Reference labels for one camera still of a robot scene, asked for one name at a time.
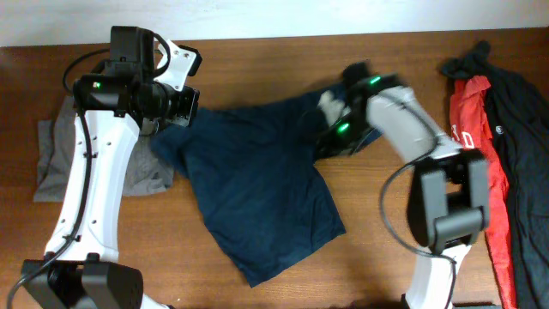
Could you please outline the navy blue shorts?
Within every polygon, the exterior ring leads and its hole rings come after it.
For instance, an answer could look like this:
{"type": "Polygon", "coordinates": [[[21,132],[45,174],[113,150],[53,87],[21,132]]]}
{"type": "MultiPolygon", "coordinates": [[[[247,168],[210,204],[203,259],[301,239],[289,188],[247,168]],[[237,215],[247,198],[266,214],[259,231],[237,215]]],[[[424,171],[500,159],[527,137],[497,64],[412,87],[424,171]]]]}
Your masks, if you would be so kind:
{"type": "Polygon", "coordinates": [[[312,141],[326,125],[319,100],[345,97],[336,83],[262,106],[202,108],[190,126],[152,139],[154,154],[190,181],[207,230],[251,287],[345,233],[312,141]]]}

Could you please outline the black garment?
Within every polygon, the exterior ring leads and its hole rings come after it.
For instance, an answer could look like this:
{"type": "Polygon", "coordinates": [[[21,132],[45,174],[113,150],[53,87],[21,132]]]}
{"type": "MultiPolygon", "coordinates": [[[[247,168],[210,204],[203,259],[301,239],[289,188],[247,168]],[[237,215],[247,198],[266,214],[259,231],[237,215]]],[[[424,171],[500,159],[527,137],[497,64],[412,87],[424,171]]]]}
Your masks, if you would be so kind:
{"type": "Polygon", "coordinates": [[[485,76],[491,84],[485,111],[492,142],[509,182],[506,207],[511,234],[517,308],[548,306],[548,102],[524,77],[490,64],[480,41],[440,69],[453,80],[485,76]]]}

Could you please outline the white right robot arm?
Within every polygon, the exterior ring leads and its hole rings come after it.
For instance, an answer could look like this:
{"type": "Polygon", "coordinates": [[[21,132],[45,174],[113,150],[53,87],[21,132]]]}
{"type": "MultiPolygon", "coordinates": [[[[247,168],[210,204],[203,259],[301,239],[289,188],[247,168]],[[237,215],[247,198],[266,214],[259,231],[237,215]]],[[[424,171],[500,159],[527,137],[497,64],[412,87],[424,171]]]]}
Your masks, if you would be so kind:
{"type": "Polygon", "coordinates": [[[487,161],[475,148],[448,136],[397,74],[374,75],[365,62],[341,74],[344,95],[322,94],[317,111],[326,121],[313,135],[315,156],[352,156],[383,136],[401,167],[383,183],[378,209],[392,238],[416,257],[403,308],[451,308],[457,275],[472,245],[490,224],[487,161]],[[407,243],[385,210],[390,185],[411,171],[406,216],[414,243],[407,243]]]}

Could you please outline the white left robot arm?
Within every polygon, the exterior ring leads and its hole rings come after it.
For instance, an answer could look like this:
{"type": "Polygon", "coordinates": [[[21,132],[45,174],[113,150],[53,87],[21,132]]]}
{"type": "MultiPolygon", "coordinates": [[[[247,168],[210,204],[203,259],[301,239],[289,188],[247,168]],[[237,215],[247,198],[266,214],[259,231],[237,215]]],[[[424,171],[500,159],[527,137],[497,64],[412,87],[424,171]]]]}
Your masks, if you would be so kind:
{"type": "Polygon", "coordinates": [[[124,179],[145,119],[188,127],[199,92],[186,79],[196,49],[141,27],[115,26],[100,62],[67,84],[75,150],[57,225],[39,260],[26,260],[18,288],[44,308],[155,308],[140,270],[118,261],[124,179]]]}

